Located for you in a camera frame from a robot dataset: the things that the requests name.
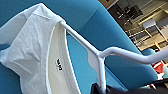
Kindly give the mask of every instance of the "white fabric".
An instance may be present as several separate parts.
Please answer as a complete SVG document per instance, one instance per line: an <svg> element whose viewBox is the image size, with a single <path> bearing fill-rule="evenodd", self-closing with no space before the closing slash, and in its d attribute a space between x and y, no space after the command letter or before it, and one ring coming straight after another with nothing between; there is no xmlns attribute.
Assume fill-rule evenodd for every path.
<svg viewBox="0 0 168 94"><path fill-rule="evenodd" d="M64 21L45 5L24 10L0 29L2 64L20 76L23 94L79 94L66 45Z"/></svg>

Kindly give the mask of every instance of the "white cloth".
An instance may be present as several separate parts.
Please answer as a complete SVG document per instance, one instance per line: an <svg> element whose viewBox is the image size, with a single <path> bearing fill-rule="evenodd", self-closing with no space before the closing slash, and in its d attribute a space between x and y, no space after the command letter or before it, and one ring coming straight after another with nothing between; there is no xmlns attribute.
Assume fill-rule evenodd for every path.
<svg viewBox="0 0 168 94"><path fill-rule="evenodd" d="M0 44L11 44L9 48L0 52L0 61L20 76L23 94L80 93L68 56L65 29L59 24L60 21L64 20L40 3L19 13L0 28ZM63 32L60 34L65 37L65 43L61 44L63 48L57 48L65 51L55 52L58 55L55 58L52 56L55 48L50 47L50 44L55 45L51 42L60 41L52 40L59 37L58 32ZM50 68L50 58L59 63L58 65L62 64L60 72L54 70L57 65Z"/></svg>

